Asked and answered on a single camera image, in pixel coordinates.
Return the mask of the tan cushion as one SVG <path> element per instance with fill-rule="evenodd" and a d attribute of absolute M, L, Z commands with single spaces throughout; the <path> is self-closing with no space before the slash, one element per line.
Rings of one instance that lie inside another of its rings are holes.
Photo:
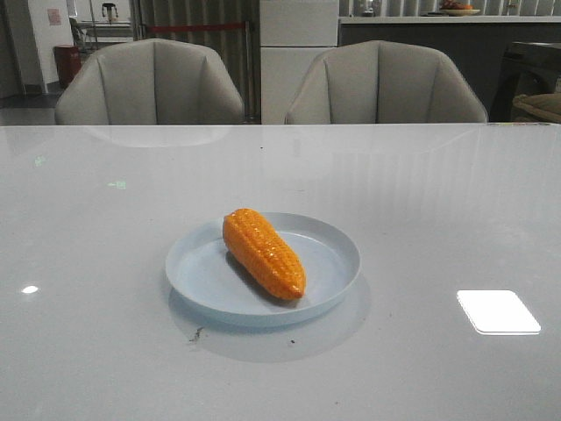
<path fill-rule="evenodd" d="M 560 123 L 560 94 L 539 94 L 533 96 L 516 96 L 512 104 L 526 114 L 538 118 L 540 121 Z"/>

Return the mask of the red trash bin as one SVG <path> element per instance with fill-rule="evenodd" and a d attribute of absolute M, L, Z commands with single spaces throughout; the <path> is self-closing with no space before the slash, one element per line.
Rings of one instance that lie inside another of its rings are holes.
<path fill-rule="evenodd" d="M 60 45 L 53 48 L 55 64 L 60 86 L 65 89 L 81 69 L 81 57 L 78 46 Z"/>

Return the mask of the grey upholstered chair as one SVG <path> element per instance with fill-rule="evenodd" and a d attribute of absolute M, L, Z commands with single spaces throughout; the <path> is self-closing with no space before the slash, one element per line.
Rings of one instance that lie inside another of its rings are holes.
<path fill-rule="evenodd" d="M 215 50 L 145 39 L 91 54 L 54 118 L 58 125 L 236 125 L 245 106 Z"/>
<path fill-rule="evenodd" d="M 485 123 L 484 105 L 452 59 L 373 40 L 317 56 L 285 116 L 290 125 Z"/>

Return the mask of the right grey upholstered chair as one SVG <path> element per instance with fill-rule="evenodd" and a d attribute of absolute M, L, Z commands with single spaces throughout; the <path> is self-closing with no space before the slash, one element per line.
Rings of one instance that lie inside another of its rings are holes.
<path fill-rule="evenodd" d="M 317 56 L 285 116 L 290 125 L 485 123 L 484 105 L 452 59 L 373 40 Z"/>

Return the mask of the fruit bowl on counter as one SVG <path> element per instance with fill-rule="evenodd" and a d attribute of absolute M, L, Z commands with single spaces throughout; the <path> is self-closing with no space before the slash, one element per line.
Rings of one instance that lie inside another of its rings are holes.
<path fill-rule="evenodd" d="M 473 16 L 479 13 L 479 9 L 474 9 L 471 4 L 453 0 L 443 0 L 440 3 L 440 11 L 452 17 Z"/>

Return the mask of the grey counter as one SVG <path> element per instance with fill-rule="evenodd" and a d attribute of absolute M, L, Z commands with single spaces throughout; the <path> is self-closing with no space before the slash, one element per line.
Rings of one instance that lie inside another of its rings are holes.
<path fill-rule="evenodd" d="M 560 43 L 559 17 L 341 18 L 341 46 L 386 40 L 446 53 L 486 107 L 498 87 L 502 56 L 514 41 Z"/>

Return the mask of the white cabinet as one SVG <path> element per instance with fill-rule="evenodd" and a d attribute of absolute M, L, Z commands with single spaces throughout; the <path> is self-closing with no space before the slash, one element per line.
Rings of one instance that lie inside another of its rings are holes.
<path fill-rule="evenodd" d="M 337 46 L 338 1 L 259 3 L 261 123 L 280 125 L 317 55 Z"/>

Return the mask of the light blue round plate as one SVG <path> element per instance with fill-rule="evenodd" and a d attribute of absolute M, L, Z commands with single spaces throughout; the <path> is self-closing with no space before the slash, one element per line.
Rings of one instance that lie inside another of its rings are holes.
<path fill-rule="evenodd" d="M 223 222 L 212 220 L 177 240 L 166 274 L 188 306 L 208 318 L 256 328 L 318 317 L 341 302 L 359 275 L 360 255 L 336 227 L 298 214 L 268 212 L 266 219 L 300 258 L 307 287 L 299 300 L 267 293 L 227 250 Z"/>

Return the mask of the background metal table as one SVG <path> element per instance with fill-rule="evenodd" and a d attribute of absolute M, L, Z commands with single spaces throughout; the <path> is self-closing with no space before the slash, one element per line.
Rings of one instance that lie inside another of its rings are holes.
<path fill-rule="evenodd" d="M 133 41 L 129 1 L 72 0 L 67 10 L 84 51 Z"/>

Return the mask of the orange plastic corn cob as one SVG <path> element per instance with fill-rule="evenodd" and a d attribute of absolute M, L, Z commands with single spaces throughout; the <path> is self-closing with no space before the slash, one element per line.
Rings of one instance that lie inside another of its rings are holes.
<path fill-rule="evenodd" d="M 304 266 L 261 213 L 241 208 L 226 215 L 223 240 L 233 257 L 270 295 L 282 300 L 305 295 Z"/>

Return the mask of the pink wall sign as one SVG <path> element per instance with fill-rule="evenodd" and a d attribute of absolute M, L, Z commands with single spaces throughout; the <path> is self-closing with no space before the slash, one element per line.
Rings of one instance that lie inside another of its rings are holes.
<path fill-rule="evenodd" d="M 47 17 L 50 26 L 61 25 L 60 10 L 55 8 L 49 8 L 47 10 Z"/>

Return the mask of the barrier post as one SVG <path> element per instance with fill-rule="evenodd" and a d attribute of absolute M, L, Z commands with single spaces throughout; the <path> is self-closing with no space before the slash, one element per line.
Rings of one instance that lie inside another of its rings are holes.
<path fill-rule="evenodd" d="M 256 122 L 258 119 L 258 115 L 253 68 L 252 23 L 246 20 L 244 24 L 245 70 L 247 76 L 247 120 L 249 122 Z"/>

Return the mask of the left grey upholstered chair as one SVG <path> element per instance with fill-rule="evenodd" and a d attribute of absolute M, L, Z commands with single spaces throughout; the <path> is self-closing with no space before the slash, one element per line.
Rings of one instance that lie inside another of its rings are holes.
<path fill-rule="evenodd" d="M 91 54 L 54 118 L 58 125 L 236 125 L 245 106 L 215 50 L 145 39 Z"/>

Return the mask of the red barrier belt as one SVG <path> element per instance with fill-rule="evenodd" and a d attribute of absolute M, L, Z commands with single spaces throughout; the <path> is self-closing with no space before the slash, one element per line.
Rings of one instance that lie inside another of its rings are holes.
<path fill-rule="evenodd" d="M 213 24 L 213 25 L 146 25 L 147 33 L 168 33 L 168 32 L 220 32 L 232 30 L 244 30 L 248 26 L 246 21 Z"/>

